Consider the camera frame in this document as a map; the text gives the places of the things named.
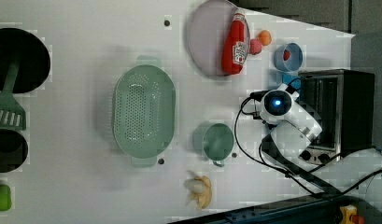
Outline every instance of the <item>small blue container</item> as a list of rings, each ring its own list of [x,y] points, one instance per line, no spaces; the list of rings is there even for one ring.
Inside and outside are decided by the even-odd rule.
[[[285,50],[290,52],[290,57],[286,61],[284,61]],[[281,46],[276,50],[274,56],[275,67],[283,72],[293,72],[298,70],[303,61],[304,55],[302,54],[302,50],[295,43]]]

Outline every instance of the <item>white table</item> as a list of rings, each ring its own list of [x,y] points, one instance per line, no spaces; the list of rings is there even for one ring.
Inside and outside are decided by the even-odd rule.
[[[12,209],[0,212],[0,224],[166,223],[305,195],[237,147],[239,157],[214,166],[193,151],[191,133],[206,120],[232,128],[250,92],[278,86],[271,60],[278,46],[299,44],[302,69],[349,68],[352,35],[247,11],[251,34],[267,29],[273,43],[249,56],[241,75],[209,77],[195,67],[183,35],[202,2],[0,0],[0,22],[19,22],[0,28],[37,31],[52,53],[50,80],[18,98],[29,116],[23,134],[30,150],[19,171],[0,175],[14,199]],[[161,58],[177,89],[175,136],[159,156],[165,164],[148,169],[131,166],[110,127],[114,86],[140,54]],[[239,138],[253,155],[265,134],[260,121],[241,118]],[[212,202],[201,212],[188,203],[184,182],[191,172],[212,180]]]

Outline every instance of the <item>round plate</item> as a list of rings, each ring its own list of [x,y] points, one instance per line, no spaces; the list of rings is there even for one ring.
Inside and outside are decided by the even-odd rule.
[[[49,52],[36,36],[26,31],[15,28],[0,29],[0,91],[4,88],[11,52],[14,49],[21,51],[21,64],[13,93],[33,91],[49,75]]]
[[[187,30],[189,50],[193,60],[207,75],[227,75],[221,68],[222,51],[237,9],[226,0],[209,0],[193,13]],[[246,43],[249,43],[247,24],[246,28]]]

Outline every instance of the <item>frying pan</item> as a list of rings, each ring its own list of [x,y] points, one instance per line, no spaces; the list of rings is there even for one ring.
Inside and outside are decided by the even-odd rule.
[[[48,77],[50,56],[45,45],[34,35],[16,28],[0,29],[0,91],[4,88],[11,52],[21,53],[19,70],[13,93],[25,93],[38,88]]]
[[[19,168],[27,158],[27,154],[28,145],[20,133],[0,129],[0,173]]]

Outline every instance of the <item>green colander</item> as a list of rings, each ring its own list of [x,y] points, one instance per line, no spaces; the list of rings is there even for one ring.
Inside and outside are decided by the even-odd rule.
[[[176,89],[159,59],[139,56],[114,93],[113,130],[135,167],[156,164],[174,135]]]

